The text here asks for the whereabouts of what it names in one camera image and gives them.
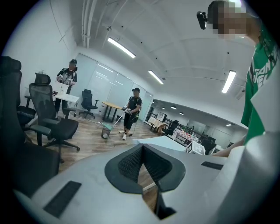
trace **wooden desk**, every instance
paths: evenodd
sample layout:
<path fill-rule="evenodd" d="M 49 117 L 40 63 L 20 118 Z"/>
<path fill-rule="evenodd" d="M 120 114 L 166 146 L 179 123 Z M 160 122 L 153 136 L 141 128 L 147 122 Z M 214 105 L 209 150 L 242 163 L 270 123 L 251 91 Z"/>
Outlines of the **wooden desk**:
<path fill-rule="evenodd" d="M 104 116 L 103 116 L 103 120 L 104 121 L 107 121 L 107 122 L 113 122 L 114 121 L 114 118 L 115 118 L 115 115 L 116 115 L 116 113 L 117 113 L 117 109 L 122 109 L 122 107 L 120 107 L 120 106 L 117 106 L 117 105 L 115 105 L 115 104 L 113 104 L 113 103 L 109 103 L 109 102 L 102 102 L 102 103 L 104 103 L 107 107 L 106 107 L 106 110 L 105 110 L 105 113 L 104 113 Z M 113 115 L 113 118 L 112 118 L 112 120 L 109 120 L 109 116 L 110 116 L 110 112 L 111 112 L 111 109 L 112 108 L 115 108 L 115 112 L 114 112 L 114 115 Z"/>

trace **shorts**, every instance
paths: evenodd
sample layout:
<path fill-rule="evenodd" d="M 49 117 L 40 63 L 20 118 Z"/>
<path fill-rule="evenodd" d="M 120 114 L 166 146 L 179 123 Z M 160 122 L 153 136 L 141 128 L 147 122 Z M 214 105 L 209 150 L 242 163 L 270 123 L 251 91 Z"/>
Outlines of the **shorts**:
<path fill-rule="evenodd" d="M 124 120 L 123 120 L 123 125 L 126 127 L 126 129 L 130 130 L 131 126 L 134 121 L 134 116 L 131 114 L 125 114 L 124 115 Z"/>

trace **floor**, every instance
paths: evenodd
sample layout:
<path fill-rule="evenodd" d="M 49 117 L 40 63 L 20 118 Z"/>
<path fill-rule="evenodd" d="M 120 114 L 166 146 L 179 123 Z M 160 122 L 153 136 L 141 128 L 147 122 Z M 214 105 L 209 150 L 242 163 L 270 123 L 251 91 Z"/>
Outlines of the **floor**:
<path fill-rule="evenodd" d="M 102 121 L 101 117 L 96 116 L 96 119 L 93 119 L 90 115 L 87 116 L 87 119 L 81 118 L 78 115 L 73 117 L 69 116 L 70 119 L 74 119 L 79 122 L 78 129 L 73 135 L 72 139 L 67 140 L 67 142 L 78 145 L 80 151 L 77 152 L 75 148 L 62 146 L 62 157 L 65 160 L 63 164 L 59 166 L 59 171 L 70 167 L 75 162 L 83 159 L 85 157 L 93 156 L 99 153 L 107 152 L 114 150 L 115 148 L 131 145 L 132 139 L 144 139 L 158 137 L 158 134 L 150 131 L 150 126 L 141 122 L 137 122 L 136 126 L 133 124 L 130 133 L 133 133 L 132 136 L 128 136 L 126 140 L 122 140 L 122 134 L 119 134 L 119 131 L 123 130 L 123 122 L 118 123 L 114 129 L 110 132 L 108 139 L 101 138 L 102 125 L 97 123 Z M 33 143 L 37 143 L 36 133 L 33 131 L 27 131 L 27 135 L 31 138 Z M 46 136 L 43 136 L 43 144 L 48 142 Z M 58 150 L 58 146 L 49 147 L 53 150 Z M 143 165 L 140 169 L 138 183 L 144 188 L 153 183 L 153 180 L 145 166 Z M 148 204 L 148 206 L 153 210 L 155 206 L 155 199 L 157 195 L 157 188 L 153 187 L 143 193 L 143 199 Z"/>

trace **green t-shirt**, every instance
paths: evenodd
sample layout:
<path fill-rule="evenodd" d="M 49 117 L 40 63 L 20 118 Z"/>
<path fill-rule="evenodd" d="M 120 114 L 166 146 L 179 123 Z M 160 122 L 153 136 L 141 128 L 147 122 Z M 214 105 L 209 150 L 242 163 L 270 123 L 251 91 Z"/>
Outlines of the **green t-shirt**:
<path fill-rule="evenodd" d="M 251 103 L 251 98 L 261 88 L 271 75 L 277 61 L 277 44 L 261 25 L 260 42 L 255 46 L 255 52 L 246 78 L 245 106 L 241 123 L 248 127 L 244 144 L 251 138 L 263 134 L 263 123 Z"/>

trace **chair base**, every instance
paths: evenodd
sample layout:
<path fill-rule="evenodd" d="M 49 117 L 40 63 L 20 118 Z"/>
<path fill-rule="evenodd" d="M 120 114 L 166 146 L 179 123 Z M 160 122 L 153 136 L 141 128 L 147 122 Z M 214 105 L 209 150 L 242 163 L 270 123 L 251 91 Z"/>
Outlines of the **chair base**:
<path fill-rule="evenodd" d="M 43 147 L 49 147 L 49 146 L 52 146 L 52 145 L 58 145 L 58 153 L 59 153 L 60 163 L 64 163 L 64 160 L 61 157 L 61 146 L 62 145 L 67 145 L 67 146 L 70 146 L 70 147 L 74 147 L 74 148 L 77 149 L 77 151 L 80 151 L 80 147 L 78 147 L 77 145 L 71 144 L 71 143 L 63 141 L 63 140 L 54 140 L 52 142 L 47 143 Z"/>
<path fill-rule="evenodd" d="M 84 118 L 86 118 L 87 117 L 87 115 L 89 114 L 89 115 L 91 115 L 91 116 L 93 116 L 93 119 L 95 119 L 95 116 L 93 115 L 93 113 L 92 112 L 90 112 L 90 111 L 83 111 L 83 112 L 79 112 L 79 115 L 80 114 L 85 114 L 85 117 Z"/>

